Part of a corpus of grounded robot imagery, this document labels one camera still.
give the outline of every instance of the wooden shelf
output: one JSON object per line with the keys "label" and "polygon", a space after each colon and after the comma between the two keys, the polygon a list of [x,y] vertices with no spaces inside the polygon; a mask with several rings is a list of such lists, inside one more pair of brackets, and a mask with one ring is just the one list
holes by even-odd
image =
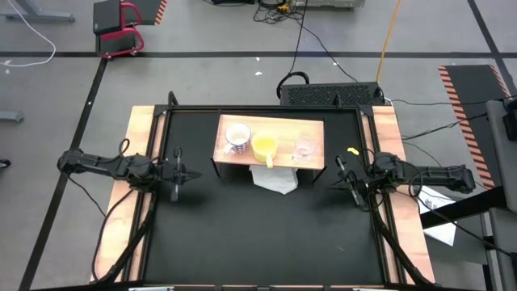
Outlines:
{"label": "wooden shelf", "polygon": [[[278,137],[278,149],[276,151],[276,157],[273,159],[275,167],[294,167],[313,170],[321,170],[325,167],[323,121],[257,116],[221,115],[216,135],[216,146],[213,151],[213,159],[215,162],[241,165],[264,165],[254,158],[251,145],[245,154],[225,154],[224,148],[228,143],[225,136],[226,129],[235,123],[247,124],[251,129],[252,136],[261,131],[276,133]],[[295,141],[302,133],[309,133],[314,137],[316,142],[316,149],[311,159],[303,163],[292,160]]]}

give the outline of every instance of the orange and black striped tape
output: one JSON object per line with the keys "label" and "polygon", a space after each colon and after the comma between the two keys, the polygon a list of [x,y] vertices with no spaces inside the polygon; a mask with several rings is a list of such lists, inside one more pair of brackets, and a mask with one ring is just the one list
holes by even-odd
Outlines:
{"label": "orange and black striped tape", "polygon": [[160,1],[160,7],[156,11],[156,19],[154,19],[154,25],[160,25],[162,22],[163,14],[165,13],[165,7],[167,6],[167,0]]}
{"label": "orange and black striped tape", "polygon": [[498,71],[494,68],[493,65],[490,65],[490,68],[494,72],[496,79],[499,81],[499,86],[501,87],[502,93],[504,93],[507,98],[510,97],[510,93],[508,93],[506,86],[504,86],[504,82],[502,81],[501,77],[499,77]]}
{"label": "orange and black striped tape", "polygon": [[447,91],[447,95],[452,103],[452,109],[454,110],[454,114],[456,114],[456,118],[460,122],[460,129],[463,133],[463,137],[467,142],[467,146],[470,151],[470,155],[474,160],[474,164],[476,165],[477,173],[479,174],[483,185],[487,188],[493,188],[495,186],[494,181],[492,180],[492,176],[488,172],[488,166],[486,165],[485,159],[483,158],[483,154],[479,149],[479,146],[476,142],[476,137],[473,134],[472,129],[470,128],[470,123],[467,120],[467,116],[461,106],[460,99],[456,94],[456,89],[454,89],[454,85],[452,85],[451,78],[449,77],[449,73],[447,72],[447,68],[444,66],[440,66],[438,68],[439,76],[442,78],[443,85],[445,86],[445,90]]}

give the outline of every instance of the metal pole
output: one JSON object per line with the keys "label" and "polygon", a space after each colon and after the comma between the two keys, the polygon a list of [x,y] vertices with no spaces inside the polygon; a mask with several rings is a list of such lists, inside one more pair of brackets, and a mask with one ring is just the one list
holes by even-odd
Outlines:
{"label": "metal pole", "polygon": [[8,111],[0,111],[0,121],[14,121],[14,122],[22,122],[23,113],[22,112],[8,112]]}
{"label": "metal pole", "polygon": [[[26,20],[70,21],[71,23],[75,21],[71,13],[42,11],[32,0],[16,0],[16,2],[25,11],[22,15]],[[0,15],[6,16],[7,19],[21,19],[14,10],[2,11]]]}

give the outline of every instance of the napkin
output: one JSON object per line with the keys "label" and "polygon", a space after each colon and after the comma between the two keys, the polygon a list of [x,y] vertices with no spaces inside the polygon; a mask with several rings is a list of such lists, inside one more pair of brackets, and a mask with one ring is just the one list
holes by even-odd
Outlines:
{"label": "napkin", "polygon": [[298,187],[297,170],[289,167],[272,167],[269,169],[262,165],[250,165],[255,185],[284,195]]}

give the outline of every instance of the clear plastic cup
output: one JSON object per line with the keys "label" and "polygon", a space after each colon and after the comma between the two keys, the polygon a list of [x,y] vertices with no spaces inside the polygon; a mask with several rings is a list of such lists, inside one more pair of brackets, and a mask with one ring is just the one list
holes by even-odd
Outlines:
{"label": "clear plastic cup", "polygon": [[316,149],[314,137],[308,133],[302,133],[295,141],[292,159],[297,162],[310,161]]}

